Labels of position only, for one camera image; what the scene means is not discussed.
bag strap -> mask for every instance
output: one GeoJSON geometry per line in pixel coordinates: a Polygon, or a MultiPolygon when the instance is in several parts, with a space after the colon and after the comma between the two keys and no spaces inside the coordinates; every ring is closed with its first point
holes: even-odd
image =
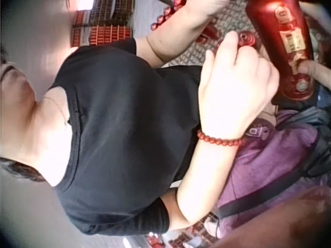
{"type": "Polygon", "coordinates": [[[317,177],[331,171],[328,142],[318,135],[314,149],[304,162],[272,183],[218,208],[219,218],[226,218],[253,209],[279,195],[299,181],[301,177],[317,177]]]}

purple fabric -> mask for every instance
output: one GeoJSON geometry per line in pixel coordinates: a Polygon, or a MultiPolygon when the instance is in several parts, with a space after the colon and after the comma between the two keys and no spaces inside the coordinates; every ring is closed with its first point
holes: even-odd
{"type": "MultiPolygon", "coordinates": [[[[277,124],[286,121],[296,111],[281,111],[277,124]]],[[[237,153],[233,169],[217,207],[246,196],[268,185],[291,171],[309,154],[317,137],[317,130],[304,123],[292,124],[277,131],[264,119],[256,119],[247,131],[247,143],[237,153]]],[[[303,178],[286,191],[256,208],[220,220],[220,233],[224,237],[231,230],[243,225],[267,209],[315,185],[327,185],[330,175],[303,178]]]]}

necklace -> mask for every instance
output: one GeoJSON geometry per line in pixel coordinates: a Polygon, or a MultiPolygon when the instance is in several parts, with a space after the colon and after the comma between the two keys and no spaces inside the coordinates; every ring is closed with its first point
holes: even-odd
{"type": "Polygon", "coordinates": [[[63,116],[63,120],[64,120],[64,125],[65,125],[65,127],[67,127],[67,125],[68,125],[68,119],[66,119],[66,116],[65,116],[65,114],[63,113],[63,111],[61,110],[61,108],[60,108],[60,106],[57,104],[57,102],[54,100],[54,99],[52,99],[52,98],[50,98],[50,97],[43,97],[44,99],[49,99],[49,100],[51,100],[55,105],[56,105],[56,107],[57,107],[57,109],[60,111],[60,113],[62,114],[62,116],[63,116]]]}

mouth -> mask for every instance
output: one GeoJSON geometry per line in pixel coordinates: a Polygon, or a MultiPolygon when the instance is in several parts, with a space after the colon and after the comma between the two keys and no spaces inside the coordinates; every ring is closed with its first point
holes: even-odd
{"type": "Polygon", "coordinates": [[[9,66],[7,66],[4,70],[2,70],[2,71],[1,71],[1,79],[0,79],[0,81],[3,80],[4,76],[5,76],[9,71],[14,70],[14,69],[15,69],[14,66],[9,65],[9,66]]]}

red beaded bracelet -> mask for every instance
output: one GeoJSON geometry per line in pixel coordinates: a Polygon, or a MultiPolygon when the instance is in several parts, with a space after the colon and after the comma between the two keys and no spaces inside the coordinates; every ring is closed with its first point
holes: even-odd
{"type": "Polygon", "coordinates": [[[240,146],[242,143],[244,143],[244,138],[239,139],[220,139],[220,138],[212,138],[204,134],[201,130],[197,132],[198,138],[202,141],[209,142],[211,144],[216,144],[218,146],[240,146]]]}

